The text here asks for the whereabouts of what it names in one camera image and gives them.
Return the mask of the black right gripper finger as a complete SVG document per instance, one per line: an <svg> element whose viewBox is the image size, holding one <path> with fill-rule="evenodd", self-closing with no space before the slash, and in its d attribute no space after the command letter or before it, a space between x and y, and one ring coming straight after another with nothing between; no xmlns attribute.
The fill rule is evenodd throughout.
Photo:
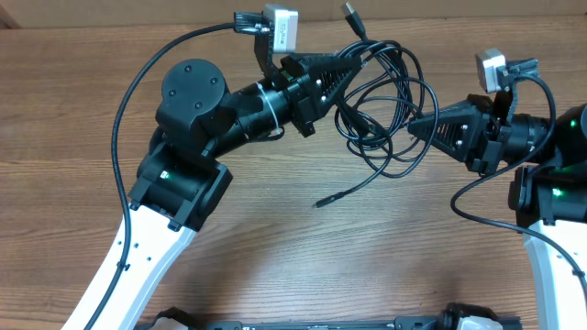
<svg viewBox="0 0 587 330"><path fill-rule="evenodd" d="M413 119L413 124L477 124L482 120L482 112L491 105L490 99L466 99L441 108L420 118Z"/></svg>
<svg viewBox="0 0 587 330"><path fill-rule="evenodd" d="M489 121L490 117L481 112L440 112L438 118L432 114L413 120L408 132L426 142L432 140L433 147L465 162Z"/></svg>

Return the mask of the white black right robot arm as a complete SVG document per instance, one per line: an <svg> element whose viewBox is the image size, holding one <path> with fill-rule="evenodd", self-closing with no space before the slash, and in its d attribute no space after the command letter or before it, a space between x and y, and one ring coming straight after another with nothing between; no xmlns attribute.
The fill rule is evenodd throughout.
<svg viewBox="0 0 587 330"><path fill-rule="evenodd" d="M412 121L410 134L491 179L514 170L508 206L522 234L542 329L586 326L586 107L556 119L515 112L514 90L464 101Z"/></svg>

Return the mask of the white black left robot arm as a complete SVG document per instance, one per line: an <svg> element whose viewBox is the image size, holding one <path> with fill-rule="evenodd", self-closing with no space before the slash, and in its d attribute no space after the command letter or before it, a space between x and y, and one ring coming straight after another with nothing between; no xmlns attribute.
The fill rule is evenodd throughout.
<svg viewBox="0 0 587 330"><path fill-rule="evenodd" d="M185 60L168 71L128 212L67 328L132 328L231 183L220 157L276 139L286 124L312 135L361 67L358 57L312 53L288 53L274 65L261 43L255 53L265 76L236 92L207 60Z"/></svg>

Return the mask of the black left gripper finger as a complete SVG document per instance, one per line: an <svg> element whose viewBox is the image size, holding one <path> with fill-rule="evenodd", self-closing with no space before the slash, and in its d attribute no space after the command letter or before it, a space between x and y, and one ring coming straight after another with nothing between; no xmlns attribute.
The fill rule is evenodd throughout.
<svg viewBox="0 0 587 330"><path fill-rule="evenodd" d="M293 55L293 60L299 63L306 73L311 75L338 70L358 72L362 67L362 62L359 58L341 58L336 54L296 53Z"/></svg>
<svg viewBox="0 0 587 330"><path fill-rule="evenodd" d="M338 70L311 75L311 96L316 111L325 115L332 105L344 98L347 88L359 72Z"/></svg>

